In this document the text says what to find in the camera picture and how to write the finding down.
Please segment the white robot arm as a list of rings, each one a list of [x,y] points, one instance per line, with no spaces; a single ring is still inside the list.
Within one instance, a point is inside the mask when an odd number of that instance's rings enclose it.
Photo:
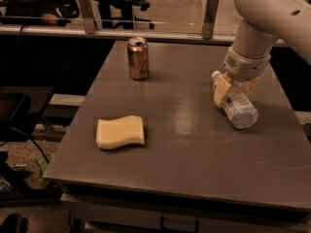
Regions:
[[[235,84],[253,91],[277,40],[311,62],[311,5],[305,0],[234,0],[234,5],[241,21],[217,79],[213,100],[219,108]]]

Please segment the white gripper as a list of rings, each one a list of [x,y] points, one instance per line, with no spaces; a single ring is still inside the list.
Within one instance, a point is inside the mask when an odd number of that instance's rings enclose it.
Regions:
[[[229,47],[224,60],[224,67],[235,81],[240,82],[241,90],[250,96],[259,83],[259,78],[269,63],[270,55],[259,59],[251,59],[237,53],[233,47]],[[225,74],[212,76],[214,82],[215,105],[220,108],[232,87],[232,81]]]

